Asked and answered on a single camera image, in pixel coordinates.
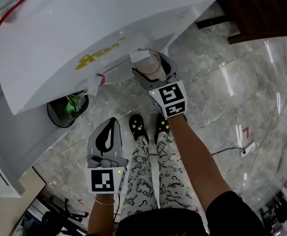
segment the white printed pants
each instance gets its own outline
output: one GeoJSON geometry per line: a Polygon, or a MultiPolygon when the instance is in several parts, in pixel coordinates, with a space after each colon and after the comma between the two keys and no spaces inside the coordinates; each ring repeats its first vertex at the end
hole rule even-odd
{"type": "MultiPolygon", "coordinates": [[[[128,189],[121,210],[121,220],[133,214],[157,209],[152,185],[148,144],[143,136],[136,141],[133,152],[128,189]]],[[[160,208],[183,208],[199,211],[193,191],[187,181],[175,143],[167,133],[161,132],[157,142],[160,170],[160,208]]]]}

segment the dark wood furniture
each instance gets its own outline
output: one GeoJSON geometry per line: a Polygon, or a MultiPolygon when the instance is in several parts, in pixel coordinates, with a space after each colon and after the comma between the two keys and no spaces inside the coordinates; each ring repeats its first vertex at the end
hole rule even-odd
{"type": "Polygon", "coordinates": [[[240,34],[229,43],[287,36],[287,0],[217,0],[225,16],[197,22],[199,28],[234,21],[240,34]]]}

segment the foot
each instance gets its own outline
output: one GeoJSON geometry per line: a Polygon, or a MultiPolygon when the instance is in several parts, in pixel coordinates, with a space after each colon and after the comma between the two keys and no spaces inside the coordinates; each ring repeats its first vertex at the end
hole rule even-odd
{"type": "Polygon", "coordinates": [[[144,136],[149,143],[148,134],[144,128],[144,119],[141,115],[134,115],[129,119],[129,128],[132,132],[135,141],[137,141],[138,137],[144,136]]]}
{"type": "Polygon", "coordinates": [[[170,125],[168,123],[168,120],[165,119],[162,114],[159,114],[157,117],[157,127],[156,127],[156,131],[155,131],[155,135],[154,135],[155,144],[157,144],[158,136],[159,136],[160,132],[166,132],[167,134],[169,134],[170,130],[171,130],[171,128],[170,128],[170,125]]]}

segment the wall socket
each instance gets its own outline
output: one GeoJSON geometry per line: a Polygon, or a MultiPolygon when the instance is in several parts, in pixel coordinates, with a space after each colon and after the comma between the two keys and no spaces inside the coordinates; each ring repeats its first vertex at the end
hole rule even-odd
{"type": "Polygon", "coordinates": [[[244,149],[245,149],[245,152],[242,150],[240,153],[242,157],[246,156],[247,154],[251,152],[256,153],[258,151],[257,144],[254,141],[248,144],[244,149]]]}

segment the silver bracelet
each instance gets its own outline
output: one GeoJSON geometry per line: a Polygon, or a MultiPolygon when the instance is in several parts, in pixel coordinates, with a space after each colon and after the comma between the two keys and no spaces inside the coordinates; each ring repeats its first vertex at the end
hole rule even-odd
{"type": "Polygon", "coordinates": [[[110,206],[110,205],[114,205],[114,204],[115,204],[115,200],[113,200],[113,203],[110,203],[110,204],[105,204],[105,203],[102,203],[102,202],[100,202],[100,201],[97,201],[96,196],[94,196],[94,200],[95,200],[96,202],[98,202],[99,204],[106,205],[106,206],[110,206]]]}

